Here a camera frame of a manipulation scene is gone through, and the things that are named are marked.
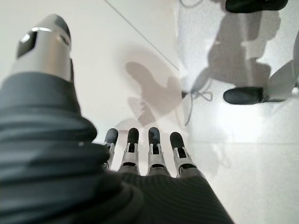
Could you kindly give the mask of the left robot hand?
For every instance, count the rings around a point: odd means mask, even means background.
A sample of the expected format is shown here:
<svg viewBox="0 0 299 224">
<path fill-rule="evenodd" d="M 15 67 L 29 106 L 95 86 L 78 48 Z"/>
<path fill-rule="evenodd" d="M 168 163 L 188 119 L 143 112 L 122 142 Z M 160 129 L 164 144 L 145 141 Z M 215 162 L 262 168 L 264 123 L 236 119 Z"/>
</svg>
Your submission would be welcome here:
<svg viewBox="0 0 299 224">
<path fill-rule="evenodd" d="M 71 34 L 51 14 L 20 40 L 0 90 L 0 221 L 3 224 L 230 224 L 232 219 L 193 163 L 182 136 L 170 143 L 171 177 L 160 133 L 149 129 L 149 170 L 138 167 L 131 128 L 118 171 L 110 170 L 118 131 L 104 144 L 81 115 Z"/>
</svg>

